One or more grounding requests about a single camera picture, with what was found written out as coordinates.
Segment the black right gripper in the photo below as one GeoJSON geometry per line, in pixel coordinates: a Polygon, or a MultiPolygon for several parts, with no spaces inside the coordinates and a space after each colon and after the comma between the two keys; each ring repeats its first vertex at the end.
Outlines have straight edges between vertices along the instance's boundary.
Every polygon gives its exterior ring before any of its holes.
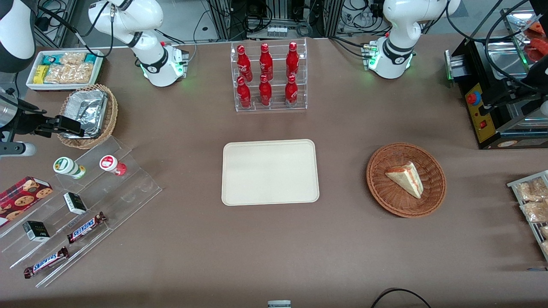
{"type": "Polygon", "coordinates": [[[59,133],[63,138],[85,137],[85,130],[81,129],[81,123],[63,115],[51,118],[43,114],[27,114],[22,111],[16,114],[16,134],[30,134],[51,138],[53,134],[59,133]]]}

